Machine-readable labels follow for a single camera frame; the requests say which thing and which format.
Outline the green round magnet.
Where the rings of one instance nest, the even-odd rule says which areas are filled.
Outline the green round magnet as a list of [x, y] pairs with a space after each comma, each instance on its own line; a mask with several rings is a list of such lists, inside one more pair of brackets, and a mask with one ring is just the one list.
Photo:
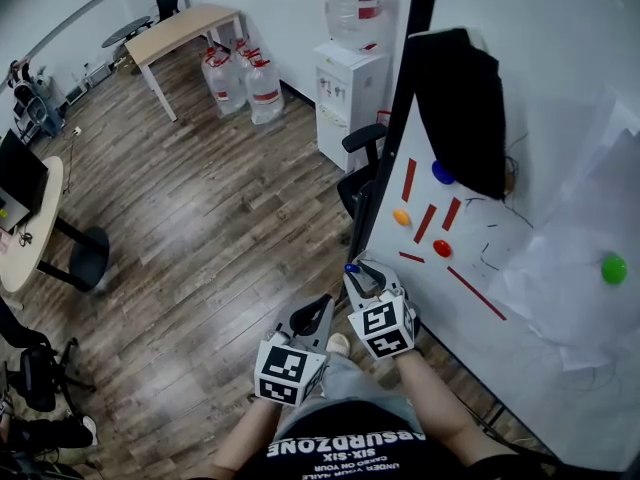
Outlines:
[[601, 264], [601, 276], [610, 285], [620, 285], [626, 280], [628, 268], [626, 261], [617, 254], [606, 256]]

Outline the wooden table white legs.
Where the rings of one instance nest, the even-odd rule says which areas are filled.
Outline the wooden table white legs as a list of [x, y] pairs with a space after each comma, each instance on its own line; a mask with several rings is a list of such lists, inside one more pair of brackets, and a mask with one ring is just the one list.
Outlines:
[[233, 25], [235, 38], [243, 38], [241, 13], [238, 10], [202, 3], [159, 22], [126, 43], [129, 54], [171, 122], [175, 122], [177, 117], [155, 79], [151, 65], [203, 34], [207, 34], [210, 43], [221, 43], [220, 29], [229, 23]]

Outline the long red magnetic strip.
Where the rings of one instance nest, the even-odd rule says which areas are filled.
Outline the long red magnetic strip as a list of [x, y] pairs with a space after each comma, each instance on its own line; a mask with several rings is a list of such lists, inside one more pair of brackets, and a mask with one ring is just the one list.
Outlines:
[[487, 299], [478, 289], [476, 289], [469, 281], [459, 274], [453, 267], [448, 266], [447, 271], [451, 273], [460, 283], [462, 283], [475, 297], [477, 297], [493, 314], [501, 321], [506, 321], [505, 315]]

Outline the person's black printed t-shirt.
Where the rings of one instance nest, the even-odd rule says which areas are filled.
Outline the person's black printed t-shirt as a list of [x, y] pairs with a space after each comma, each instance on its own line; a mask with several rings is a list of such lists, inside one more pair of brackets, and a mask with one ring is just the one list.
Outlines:
[[444, 445], [371, 402], [302, 417], [251, 455], [230, 480], [550, 480], [516, 454], [465, 466]]

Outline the person's left forearm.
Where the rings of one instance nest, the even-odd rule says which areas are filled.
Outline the person's left forearm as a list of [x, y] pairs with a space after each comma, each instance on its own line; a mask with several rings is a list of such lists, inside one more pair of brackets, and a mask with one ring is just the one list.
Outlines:
[[231, 480], [276, 434], [282, 406], [257, 398], [224, 439], [213, 457], [212, 477]]

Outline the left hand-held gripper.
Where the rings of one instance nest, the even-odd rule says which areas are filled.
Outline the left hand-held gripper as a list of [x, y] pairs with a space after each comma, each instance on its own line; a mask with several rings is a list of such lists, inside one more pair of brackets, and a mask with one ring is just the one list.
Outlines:
[[[329, 294], [295, 300], [278, 312], [277, 332], [262, 340], [258, 349], [256, 397], [290, 407], [304, 403], [324, 376], [328, 357], [318, 353], [326, 349], [333, 317], [334, 299]], [[314, 352], [291, 341], [306, 343]]]

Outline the black computer monitor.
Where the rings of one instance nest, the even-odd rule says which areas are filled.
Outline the black computer monitor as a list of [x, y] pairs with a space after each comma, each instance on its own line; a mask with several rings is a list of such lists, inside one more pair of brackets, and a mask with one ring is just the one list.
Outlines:
[[11, 232], [39, 212], [48, 168], [12, 131], [0, 140], [0, 229]]

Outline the person's grey trousers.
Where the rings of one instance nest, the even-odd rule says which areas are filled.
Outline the person's grey trousers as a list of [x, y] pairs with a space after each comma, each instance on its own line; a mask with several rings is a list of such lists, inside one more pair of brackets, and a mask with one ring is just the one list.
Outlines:
[[336, 404], [349, 401], [370, 402], [399, 417], [412, 431], [421, 431], [416, 413], [409, 401], [382, 388], [374, 377], [348, 358], [332, 353], [320, 386], [323, 396], [310, 395], [300, 407], [279, 424], [276, 439], [283, 438], [303, 417]]

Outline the large whiteboard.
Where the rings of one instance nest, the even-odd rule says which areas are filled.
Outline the large whiteboard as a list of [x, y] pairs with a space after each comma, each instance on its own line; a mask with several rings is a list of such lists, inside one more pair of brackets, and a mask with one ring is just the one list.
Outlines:
[[[640, 355], [564, 369], [557, 349], [489, 295], [531, 238], [555, 170], [576, 157], [593, 107], [612, 94], [640, 115], [640, 0], [435, 0], [426, 34], [464, 28], [499, 61], [506, 117], [506, 191], [495, 200], [432, 174], [435, 156], [415, 93], [367, 255], [390, 266], [427, 330], [562, 462], [613, 473], [640, 459]], [[417, 162], [409, 202], [407, 162]], [[453, 197], [461, 201], [442, 229]], [[437, 210], [419, 244], [429, 204]], [[393, 211], [411, 219], [400, 226]], [[450, 258], [433, 249], [445, 240]], [[417, 263], [399, 256], [424, 258]], [[501, 321], [447, 267], [507, 318]]]

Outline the black swivel office chair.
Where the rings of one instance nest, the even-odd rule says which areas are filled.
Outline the black swivel office chair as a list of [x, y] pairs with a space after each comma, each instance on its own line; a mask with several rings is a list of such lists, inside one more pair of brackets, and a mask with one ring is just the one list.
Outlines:
[[70, 395], [69, 386], [91, 393], [96, 391], [96, 387], [73, 379], [66, 373], [71, 351], [77, 346], [78, 340], [73, 337], [67, 342], [59, 360], [56, 360], [57, 351], [50, 345], [38, 344], [24, 349], [20, 356], [20, 369], [7, 371], [9, 386], [17, 391], [30, 409], [42, 413], [54, 411], [57, 396], [61, 394], [71, 415], [80, 418], [80, 413]]

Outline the large dispenser water bottle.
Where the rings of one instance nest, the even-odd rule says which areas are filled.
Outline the large dispenser water bottle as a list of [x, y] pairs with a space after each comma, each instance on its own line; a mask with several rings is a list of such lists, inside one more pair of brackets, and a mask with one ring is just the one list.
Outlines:
[[325, 0], [331, 39], [341, 48], [370, 52], [387, 47], [395, 0]]

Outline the white water dispenser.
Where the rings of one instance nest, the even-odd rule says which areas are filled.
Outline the white water dispenser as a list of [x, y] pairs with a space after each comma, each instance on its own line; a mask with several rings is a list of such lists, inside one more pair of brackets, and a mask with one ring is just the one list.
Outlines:
[[317, 46], [313, 53], [318, 148], [343, 172], [350, 173], [367, 164], [366, 153], [349, 153], [342, 141], [377, 121], [391, 57], [347, 50], [334, 42]]

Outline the person's right forearm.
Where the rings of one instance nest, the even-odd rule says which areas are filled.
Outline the person's right forearm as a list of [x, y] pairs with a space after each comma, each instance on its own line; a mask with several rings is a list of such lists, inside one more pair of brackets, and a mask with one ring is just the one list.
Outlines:
[[465, 405], [415, 350], [394, 357], [402, 384], [425, 434], [448, 448], [465, 466], [510, 454], [475, 423]]

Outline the black felt whiteboard eraser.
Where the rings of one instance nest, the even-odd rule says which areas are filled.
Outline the black felt whiteboard eraser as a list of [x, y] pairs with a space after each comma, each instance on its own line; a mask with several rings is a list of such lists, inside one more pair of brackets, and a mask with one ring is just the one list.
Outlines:
[[501, 200], [506, 191], [506, 117], [499, 61], [464, 28], [414, 34], [408, 46], [421, 120], [440, 169]]

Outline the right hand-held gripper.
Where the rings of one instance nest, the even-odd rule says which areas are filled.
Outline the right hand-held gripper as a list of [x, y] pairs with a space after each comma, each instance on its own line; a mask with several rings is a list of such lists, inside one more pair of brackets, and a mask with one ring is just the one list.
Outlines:
[[[417, 313], [408, 304], [396, 272], [377, 261], [359, 261], [364, 273], [345, 273], [344, 287], [353, 313], [349, 322], [369, 355], [379, 361], [412, 350]], [[372, 280], [385, 291], [373, 302]]]

